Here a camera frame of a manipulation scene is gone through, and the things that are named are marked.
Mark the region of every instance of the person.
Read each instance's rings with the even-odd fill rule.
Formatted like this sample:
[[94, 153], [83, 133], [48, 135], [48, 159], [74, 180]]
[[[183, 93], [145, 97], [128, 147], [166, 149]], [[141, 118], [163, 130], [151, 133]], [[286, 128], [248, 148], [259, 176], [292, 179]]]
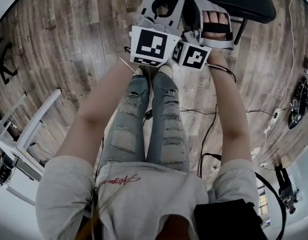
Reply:
[[298, 203], [297, 195], [300, 190], [297, 188], [295, 192], [293, 191], [288, 172], [285, 168], [283, 168], [281, 164], [275, 166], [274, 168], [279, 184], [278, 194], [282, 199], [286, 209], [289, 211], [289, 214], [293, 214], [296, 211], [294, 204]]
[[[214, 11], [204, 12], [204, 21], [228, 24], [224, 14]], [[203, 36], [225, 39], [222, 33], [205, 32]], [[243, 199], [253, 203], [257, 211], [259, 194], [251, 163], [248, 121], [233, 77], [210, 68], [223, 144], [220, 170], [207, 191], [202, 179], [190, 173], [189, 148], [172, 69], [162, 66], [152, 83], [153, 124], [145, 155], [143, 118], [150, 87], [138, 65], [130, 63], [128, 55], [121, 58], [87, 96], [56, 157], [46, 163], [35, 203], [43, 238], [95, 238], [101, 227], [106, 240], [198, 239], [196, 205]], [[218, 50], [211, 52], [208, 63], [228, 68]], [[130, 69], [139, 74], [133, 76]], [[105, 127], [116, 108], [95, 182], [93, 167]], [[97, 195], [97, 205], [80, 228], [92, 193]]]

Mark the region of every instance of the black device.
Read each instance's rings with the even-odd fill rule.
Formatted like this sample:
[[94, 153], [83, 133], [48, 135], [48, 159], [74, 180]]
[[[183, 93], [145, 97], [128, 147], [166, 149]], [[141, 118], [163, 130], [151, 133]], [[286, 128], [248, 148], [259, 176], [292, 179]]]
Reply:
[[0, 161], [0, 184], [3, 185], [11, 176], [13, 170], [13, 160], [6, 153], [2, 153]]
[[290, 105], [288, 128], [293, 129], [308, 112], [308, 79], [305, 76], [299, 79]]
[[194, 209], [198, 238], [266, 240], [254, 204], [243, 199], [199, 204]]

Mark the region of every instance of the window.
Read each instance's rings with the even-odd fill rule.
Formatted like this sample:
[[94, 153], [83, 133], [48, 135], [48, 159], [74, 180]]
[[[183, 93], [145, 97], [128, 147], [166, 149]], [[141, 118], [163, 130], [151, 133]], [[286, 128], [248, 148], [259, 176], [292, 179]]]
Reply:
[[261, 187], [258, 189], [258, 213], [265, 215], [269, 213], [268, 200], [266, 199], [265, 188]]

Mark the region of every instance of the wooden floor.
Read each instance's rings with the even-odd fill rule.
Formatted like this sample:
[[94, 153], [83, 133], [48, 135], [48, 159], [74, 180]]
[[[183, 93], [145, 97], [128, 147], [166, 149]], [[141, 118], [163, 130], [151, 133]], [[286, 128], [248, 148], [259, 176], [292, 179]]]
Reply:
[[[26, 92], [24, 104], [11, 118], [22, 130], [47, 97], [56, 88], [62, 90], [61, 97], [43, 117], [35, 140], [45, 152], [36, 145], [29, 149], [37, 159], [48, 160], [56, 154], [82, 101], [114, 64], [123, 47], [130, 44], [129, 25], [134, 23], [141, 1], [20, 0], [0, 24], [0, 37], [13, 43], [5, 64], [11, 71], [19, 72], [8, 85], [0, 77], [0, 112], [6, 113]], [[277, 18], [269, 24], [249, 21], [239, 45], [227, 57], [247, 110], [273, 113], [283, 99], [292, 68], [289, 2], [273, 0]], [[304, 55], [308, 56], [308, 7], [302, 0], [294, 0], [291, 14], [295, 67], [281, 108], [289, 107]], [[238, 28], [234, 23], [235, 34]], [[174, 80], [182, 108], [214, 111], [215, 88], [208, 70], [176, 69]], [[308, 114], [293, 130], [287, 128], [288, 114], [288, 110], [283, 111], [268, 132], [263, 156], [263, 132], [271, 116], [261, 112], [247, 114], [251, 148], [260, 147], [255, 165], [263, 160], [271, 168], [271, 163], [283, 156], [293, 161], [308, 145]], [[213, 115], [182, 112], [193, 172], [212, 120]], [[148, 121], [144, 127], [146, 146], [151, 125]], [[217, 119], [203, 152], [220, 154], [221, 149], [222, 130]], [[217, 173], [212, 172], [212, 167], [219, 165], [211, 157], [204, 159], [203, 178], [207, 184]]]

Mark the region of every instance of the ripped jeans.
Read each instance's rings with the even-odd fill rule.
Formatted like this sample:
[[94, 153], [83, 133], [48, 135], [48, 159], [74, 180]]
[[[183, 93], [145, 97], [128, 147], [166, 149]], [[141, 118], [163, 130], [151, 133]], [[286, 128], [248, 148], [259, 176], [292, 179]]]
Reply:
[[188, 173], [187, 137], [180, 117], [179, 91], [172, 79], [158, 72], [153, 81], [153, 126], [147, 156], [143, 120], [149, 105], [149, 85], [133, 76], [104, 143], [100, 165], [107, 162], [148, 162]]

